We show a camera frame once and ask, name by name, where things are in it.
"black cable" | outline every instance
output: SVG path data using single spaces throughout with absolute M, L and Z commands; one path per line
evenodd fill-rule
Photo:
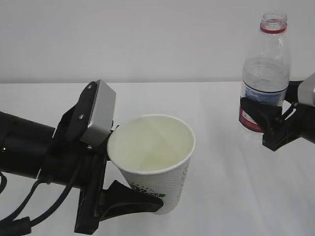
M 81 169 L 81 165 L 83 163 L 83 159 L 81 158 L 81 160 L 79 161 L 79 163 L 77 164 L 75 171 L 72 174 L 72 177 L 69 181 L 69 183 L 66 185 L 66 187 L 64 188 L 63 192 L 60 194 L 60 196 L 58 197 L 58 199 L 55 201 L 55 203 L 47 210 L 45 211 L 42 215 L 40 215 L 39 217 L 37 217 L 36 219 L 31 221 L 31 227 L 40 224 L 42 221 L 46 220 L 49 216 L 51 216 L 57 209 L 58 207 L 60 207 L 60 205 L 64 202 L 64 200 L 66 199 L 66 197 L 68 196 L 71 188 L 74 185 L 74 181 L 77 177 L 77 175 L 79 174 L 79 171 Z
M 23 211 L 23 209 L 25 208 L 25 206 L 27 205 L 27 203 L 29 202 L 29 200 L 31 199 L 32 195 L 34 194 L 36 188 L 43 182 L 41 181 L 36 181 L 31 190 L 30 193 L 26 196 L 26 198 L 23 200 L 23 202 L 21 203 L 21 205 L 16 208 L 16 210 L 14 212 L 12 212 L 9 216 L 7 216 L 6 218 L 4 218 L 3 220 L 0 220 L 0 225 L 1 224 L 7 224 L 13 220 L 15 220 L 16 217 L 19 216 L 19 214 Z
M 0 194 L 4 191 L 6 184 L 7 184 L 7 179 L 6 177 L 2 174 L 0 171 L 0 177 L 1 177 L 1 183 L 0 183 Z

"cup rim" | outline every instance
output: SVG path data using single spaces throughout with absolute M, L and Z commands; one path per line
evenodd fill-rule
M 138 175 L 156 175 L 156 174 L 162 174 L 162 173 L 169 172 L 169 171 L 171 171 L 171 170 L 173 170 L 173 169 L 175 169 L 175 168 L 181 166 L 183 163 L 185 163 L 185 162 L 191 157 L 191 155 L 192 155 L 192 153 L 193 153 L 193 151 L 194 151 L 194 149 L 195 149 L 195 146 L 196 146 L 196 137 L 195 137 L 195 134 L 194 134 L 192 128 L 191 128 L 186 122 L 184 122 L 183 120 L 181 120 L 181 119 L 179 119 L 179 118 L 177 118 L 177 117 L 170 116 L 170 115 L 149 114 L 149 115 L 143 115 L 143 116 L 140 116 L 140 117 L 135 118 L 135 119 L 133 119 L 133 120 L 130 120 L 130 121 L 128 121 L 128 122 L 125 123 L 125 124 L 128 124 L 128 123 L 130 123 L 130 122 L 132 122 L 132 121 L 134 121 L 134 120 L 137 120 L 137 119 L 139 119 L 139 118 L 144 118 L 144 117 L 168 117 L 168 118 L 175 119 L 175 120 L 181 122 L 182 124 L 184 124 L 184 125 L 188 128 L 188 130 L 190 131 L 190 133 L 191 133 L 191 135 L 192 135 L 192 138 L 193 138 L 193 144 L 192 144 L 192 148 L 191 148 L 190 153 L 189 153 L 183 160 L 181 160 L 180 162 L 176 163 L 175 165 L 169 166 L 169 167 L 164 168 L 164 169 L 161 169 L 161 170 L 155 170 L 155 171 L 136 171 L 136 170 L 129 170 L 129 169 L 126 169 L 126 168 L 122 168 L 121 166 L 119 166 L 115 161 L 113 161 L 113 160 L 110 158 L 110 155 L 109 155 L 109 153 L 108 153 L 108 150 L 109 150 L 109 141 L 110 141 L 110 139 L 111 139 L 111 137 L 112 137 L 112 136 L 110 136 L 109 139 L 108 139 L 107 147 L 106 147 L 106 148 L 107 148 L 108 157 L 109 157 L 109 159 L 111 160 L 111 162 L 113 162 L 113 164 L 114 164 L 115 166 L 117 166 L 119 169 L 121 169 L 121 170 L 123 170 L 123 171 L 126 171 L 126 172 L 128 172 L 128 173 L 132 173 L 132 174 L 138 174 Z

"plastic water bottle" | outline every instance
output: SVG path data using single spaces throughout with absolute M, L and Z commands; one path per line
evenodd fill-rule
M 270 11 L 263 15 L 258 37 L 252 42 L 243 66 L 241 97 L 282 106 L 291 71 L 290 47 L 285 37 L 287 15 Z M 240 107 L 243 138 L 262 142 L 262 130 Z

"bottle cap opening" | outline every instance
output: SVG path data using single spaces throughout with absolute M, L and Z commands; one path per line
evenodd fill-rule
M 260 30 L 264 33 L 277 34 L 282 33 L 287 27 L 287 15 L 280 11 L 266 12 L 260 23 Z

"bottle label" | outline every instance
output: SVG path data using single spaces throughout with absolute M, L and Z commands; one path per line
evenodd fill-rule
M 286 89 L 277 92 L 262 92 L 249 87 L 243 82 L 241 97 L 247 97 L 262 104 L 281 106 L 285 97 L 285 91 Z M 259 125 L 246 112 L 244 112 L 241 107 L 239 112 L 239 122 L 247 129 L 262 133 Z

